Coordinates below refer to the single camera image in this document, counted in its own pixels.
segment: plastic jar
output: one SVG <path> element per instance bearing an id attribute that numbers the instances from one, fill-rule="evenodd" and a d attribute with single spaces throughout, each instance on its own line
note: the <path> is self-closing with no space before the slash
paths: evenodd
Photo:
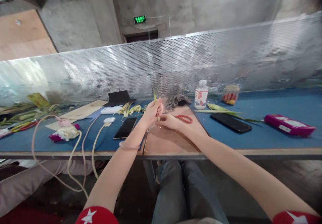
<path id="1" fill-rule="evenodd" d="M 229 103 L 230 100 L 234 100 L 232 104 L 234 105 L 238 99 L 239 91 L 239 85 L 226 85 L 224 91 L 222 92 L 222 101 Z"/>

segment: scissors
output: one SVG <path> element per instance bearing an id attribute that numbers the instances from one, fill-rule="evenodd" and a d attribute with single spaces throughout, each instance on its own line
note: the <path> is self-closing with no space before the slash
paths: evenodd
<path id="1" fill-rule="evenodd" d="M 33 120 L 31 122 L 26 122 L 26 123 L 20 124 L 19 126 L 12 128 L 11 132 L 20 132 L 20 131 L 30 129 L 30 128 L 34 127 L 35 125 L 37 125 L 38 122 L 39 122 L 39 120 Z"/>
<path id="2" fill-rule="evenodd" d="M 189 116 L 185 116 L 185 115 L 177 115 L 177 116 L 174 116 L 175 118 L 179 118 L 180 120 L 182 120 L 182 121 L 184 121 L 184 122 L 186 122 L 186 123 L 188 123 L 188 124 L 191 124 L 192 123 L 192 118 L 191 117 L 189 117 Z"/>

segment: smartphone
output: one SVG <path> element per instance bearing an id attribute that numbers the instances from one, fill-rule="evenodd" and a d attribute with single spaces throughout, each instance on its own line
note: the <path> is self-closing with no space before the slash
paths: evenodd
<path id="1" fill-rule="evenodd" d="M 132 132 L 134 125 L 138 118 L 127 118 L 121 125 L 120 129 L 117 131 L 113 139 L 123 139 L 127 138 Z"/>
<path id="2" fill-rule="evenodd" d="M 237 119 L 224 113 L 215 113 L 215 114 L 212 114 L 210 117 L 237 133 L 248 132 L 252 129 L 250 125 L 247 125 L 241 121 L 238 121 Z"/>

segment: blue table surface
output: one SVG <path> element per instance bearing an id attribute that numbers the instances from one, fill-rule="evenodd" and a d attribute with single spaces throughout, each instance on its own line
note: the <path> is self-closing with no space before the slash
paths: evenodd
<path id="1" fill-rule="evenodd" d="M 144 106 L 151 101 L 143 101 L 140 105 Z M 142 113 L 134 113 L 132 116 L 129 117 L 137 117 L 137 122 L 141 119 L 142 116 L 136 116 Z M 124 141 L 124 139 L 114 140 L 113 137 L 117 133 L 118 129 L 122 125 L 122 117 L 123 115 L 119 114 L 107 114 L 107 115 L 100 115 L 95 123 L 92 125 L 85 143 L 84 143 L 84 150 L 91 151 L 93 147 L 93 143 L 95 141 L 96 135 L 99 129 L 103 125 L 104 119 L 108 117 L 115 117 L 115 121 L 109 126 L 104 127 L 101 131 L 99 138 L 97 139 L 97 143 L 95 146 L 95 151 L 116 151 L 119 147 L 119 143 Z M 90 119 L 83 119 L 80 121 L 76 121 L 74 123 L 78 123 L 80 125 L 80 130 L 82 131 L 82 138 L 80 140 L 79 145 L 76 148 L 76 151 L 82 150 L 82 141 L 85 137 L 85 134 L 92 122 L 89 122 Z M 45 127 L 46 125 L 54 122 L 54 120 L 46 121 L 41 123 L 38 127 L 35 139 L 35 151 L 36 152 L 60 152 L 60 151 L 72 151 L 78 137 L 72 139 L 68 142 L 60 141 L 57 143 L 53 143 L 50 138 L 48 137 L 50 134 L 53 134 L 55 131 Z M 10 134 L 4 138 L 0 139 L 0 152 L 31 152 L 31 141 L 32 135 L 35 128 L 28 129 L 26 131 L 17 132 Z"/>
<path id="2" fill-rule="evenodd" d="M 288 135 L 266 123 L 246 122 L 253 129 L 239 134 L 210 118 L 211 113 L 194 112 L 194 114 L 212 138 L 234 149 L 322 148 L 321 93 L 321 88 L 240 93 L 234 106 L 208 98 L 209 103 L 242 112 L 243 114 L 240 115 L 244 118 L 260 121 L 268 114 L 281 114 L 316 127 L 315 131 L 306 138 Z M 189 107 L 195 110 L 193 103 Z"/>
<path id="3" fill-rule="evenodd" d="M 282 114 L 291 119 L 315 126 L 317 129 L 307 138 L 291 136 L 265 123 L 250 124 L 253 129 L 244 134 L 238 134 L 210 118 L 210 114 L 195 113 L 208 134 L 234 149 L 271 149 L 271 148 L 322 148 L 322 89 L 286 89 L 276 91 L 241 93 L 235 106 L 228 106 L 209 96 L 210 103 L 217 103 L 225 108 L 243 112 L 244 118 L 261 120 L 267 114 Z M 93 124 L 86 138 L 84 149 L 91 151 L 96 135 L 103 120 L 112 115 L 101 115 Z M 95 151 L 116 151 L 121 140 L 113 140 L 120 128 L 122 115 L 115 114 L 115 122 L 110 127 L 103 128 Z M 54 131 L 45 125 L 54 120 L 42 123 L 37 131 L 35 151 L 60 152 L 71 151 L 77 139 L 69 142 L 53 143 L 49 135 Z M 82 140 L 91 124 L 89 119 L 77 121 L 83 133 L 77 151 L 81 150 Z M 0 139 L 0 152 L 31 152 L 31 139 L 34 128 L 14 133 Z"/>

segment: green exit sign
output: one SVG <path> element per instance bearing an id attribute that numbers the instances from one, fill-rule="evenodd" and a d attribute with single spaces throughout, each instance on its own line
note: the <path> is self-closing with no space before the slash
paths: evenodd
<path id="1" fill-rule="evenodd" d="M 139 23 L 146 23 L 147 18 L 146 16 L 139 16 L 139 17 L 134 17 L 134 24 L 139 24 Z"/>

